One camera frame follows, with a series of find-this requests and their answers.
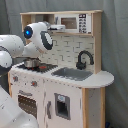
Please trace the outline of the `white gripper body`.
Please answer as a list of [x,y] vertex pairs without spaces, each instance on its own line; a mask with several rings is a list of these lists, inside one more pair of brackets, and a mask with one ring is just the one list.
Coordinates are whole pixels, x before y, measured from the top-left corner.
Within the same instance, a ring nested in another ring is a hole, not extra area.
[[65,25],[48,23],[48,30],[56,31],[56,32],[64,32],[65,31]]

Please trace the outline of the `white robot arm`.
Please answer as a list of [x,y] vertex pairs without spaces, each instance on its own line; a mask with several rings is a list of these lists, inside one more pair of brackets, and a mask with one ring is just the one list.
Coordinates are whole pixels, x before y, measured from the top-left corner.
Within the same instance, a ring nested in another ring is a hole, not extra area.
[[[17,35],[0,35],[0,77],[12,68],[12,59],[16,57],[36,58],[42,52],[51,50],[53,41],[48,31],[48,22],[28,24],[24,28],[24,37],[30,40],[24,45]],[[39,128],[36,118],[23,111],[0,85],[0,128]]]

